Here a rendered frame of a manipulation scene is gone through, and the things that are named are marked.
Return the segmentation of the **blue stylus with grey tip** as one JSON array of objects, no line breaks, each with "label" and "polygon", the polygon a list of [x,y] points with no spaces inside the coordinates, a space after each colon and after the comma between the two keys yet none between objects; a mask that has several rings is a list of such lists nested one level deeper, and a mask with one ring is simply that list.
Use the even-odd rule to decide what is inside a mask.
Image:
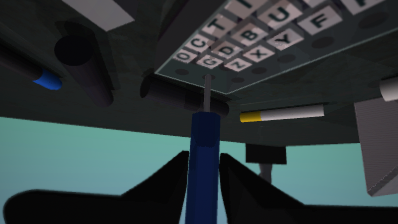
[{"label": "blue stylus with grey tip", "polygon": [[210,112],[211,75],[203,112],[192,114],[185,224],[217,224],[220,115]]}]

